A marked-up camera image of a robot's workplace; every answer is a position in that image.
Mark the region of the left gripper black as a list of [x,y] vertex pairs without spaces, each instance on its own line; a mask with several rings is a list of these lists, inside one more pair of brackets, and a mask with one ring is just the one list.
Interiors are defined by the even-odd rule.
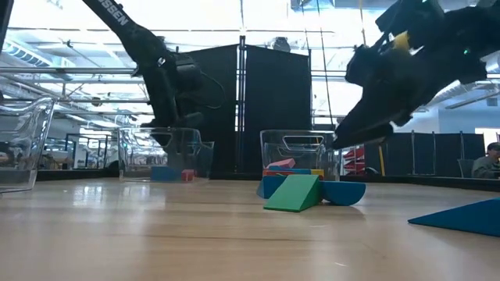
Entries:
[[202,71],[191,56],[174,52],[166,58],[142,62],[141,75],[155,117],[151,126],[157,127],[152,128],[150,136],[165,153],[174,153],[174,128],[194,128],[203,119],[200,112],[184,113],[177,104],[178,98],[202,87]]

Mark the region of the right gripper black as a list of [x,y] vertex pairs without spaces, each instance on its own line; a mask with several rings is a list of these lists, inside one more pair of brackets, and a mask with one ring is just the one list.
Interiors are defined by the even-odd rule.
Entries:
[[405,125],[449,84],[485,79],[487,53],[486,23],[420,23],[388,48],[358,47],[345,79],[362,97],[338,124],[333,149],[383,141],[394,133],[392,123]]

